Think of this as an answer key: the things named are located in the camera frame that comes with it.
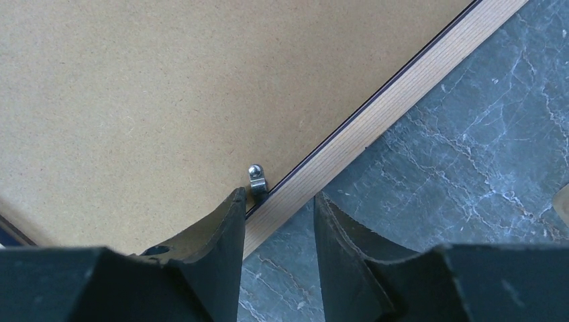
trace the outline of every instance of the hole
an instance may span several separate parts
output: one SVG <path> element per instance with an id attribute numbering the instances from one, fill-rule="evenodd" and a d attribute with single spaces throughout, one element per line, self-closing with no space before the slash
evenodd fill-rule
<path id="1" fill-rule="evenodd" d="M 167 253 L 170 250 L 168 246 L 154 246 L 148 248 L 144 251 L 144 253 L 140 254 L 141 256 L 152 256 L 152 255 L 160 255 L 163 253 Z"/>

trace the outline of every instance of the gray marble tile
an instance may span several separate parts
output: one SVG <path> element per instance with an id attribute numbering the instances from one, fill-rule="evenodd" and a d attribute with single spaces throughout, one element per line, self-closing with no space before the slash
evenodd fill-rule
<path id="1" fill-rule="evenodd" d="M 325 191 L 415 250 L 569 244 L 569 2 L 530 1 Z M 239 321 L 323 321 L 312 204 L 245 262 Z"/>

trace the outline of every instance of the metal screw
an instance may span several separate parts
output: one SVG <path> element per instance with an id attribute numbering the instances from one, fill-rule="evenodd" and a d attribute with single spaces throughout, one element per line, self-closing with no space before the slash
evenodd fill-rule
<path id="1" fill-rule="evenodd" d="M 249 175 L 252 177 L 257 177 L 261 175 L 261 167 L 257 164 L 253 164 L 249 167 Z"/>

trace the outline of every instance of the hardboard panel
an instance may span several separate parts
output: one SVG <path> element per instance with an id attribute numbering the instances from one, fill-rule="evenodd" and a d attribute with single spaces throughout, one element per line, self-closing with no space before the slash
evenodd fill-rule
<path id="1" fill-rule="evenodd" d="M 132 253 L 276 183 L 469 1 L 6 1 L 0 213 Z"/>

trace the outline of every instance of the metal bracket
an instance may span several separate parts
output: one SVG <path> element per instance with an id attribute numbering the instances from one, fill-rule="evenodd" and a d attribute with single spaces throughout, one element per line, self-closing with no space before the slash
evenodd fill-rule
<path id="1" fill-rule="evenodd" d="M 259 164 L 249 167 L 249 182 L 251 183 L 251 194 L 255 203 L 259 204 L 268 196 L 268 189 L 265 180 L 265 172 Z"/>

